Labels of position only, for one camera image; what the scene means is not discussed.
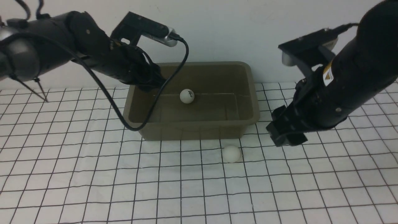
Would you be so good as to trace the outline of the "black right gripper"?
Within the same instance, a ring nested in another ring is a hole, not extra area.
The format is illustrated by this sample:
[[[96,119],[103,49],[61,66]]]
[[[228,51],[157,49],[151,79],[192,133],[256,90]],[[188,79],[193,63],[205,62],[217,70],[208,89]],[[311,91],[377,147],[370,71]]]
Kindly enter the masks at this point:
[[[348,117],[344,104],[349,81],[337,78],[328,86],[322,78],[306,78],[297,84],[293,101],[283,108],[266,129],[277,147],[298,146],[307,142],[305,133],[289,131],[319,131],[332,129]]]

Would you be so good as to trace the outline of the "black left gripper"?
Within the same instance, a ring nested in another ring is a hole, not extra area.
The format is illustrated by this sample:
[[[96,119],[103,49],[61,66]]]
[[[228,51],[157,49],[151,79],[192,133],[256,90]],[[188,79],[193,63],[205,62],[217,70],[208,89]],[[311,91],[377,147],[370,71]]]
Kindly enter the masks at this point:
[[[93,70],[145,92],[161,88],[166,81],[145,51],[114,40],[107,52],[93,56]]]

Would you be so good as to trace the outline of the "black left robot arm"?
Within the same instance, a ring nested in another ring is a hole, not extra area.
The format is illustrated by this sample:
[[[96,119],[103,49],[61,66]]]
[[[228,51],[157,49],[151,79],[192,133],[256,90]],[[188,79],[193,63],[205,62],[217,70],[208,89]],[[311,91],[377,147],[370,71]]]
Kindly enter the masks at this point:
[[[145,59],[137,43],[143,35],[167,46],[173,29],[146,17],[128,12],[111,36],[100,29],[87,12],[71,11],[35,21],[9,19],[1,27],[1,40],[13,34],[47,37],[76,54],[91,70],[143,91],[160,88],[165,83],[160,67]],[[1,79],[15,76],[31,81],[69,61],[77,60],[55,44],[28,37],[1,47]]]

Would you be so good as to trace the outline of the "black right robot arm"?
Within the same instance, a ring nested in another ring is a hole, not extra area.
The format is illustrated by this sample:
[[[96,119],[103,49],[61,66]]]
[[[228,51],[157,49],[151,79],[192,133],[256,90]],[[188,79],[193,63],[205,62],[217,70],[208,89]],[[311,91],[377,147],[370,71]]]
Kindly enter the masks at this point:
[[[384,0],[359,23],[321,29],[278,47],[285,66],[304,78],[292,102],[276,108],[267,125],[277,147],[297,146],[305,133],[335,128],[397,79],[398,3]]]

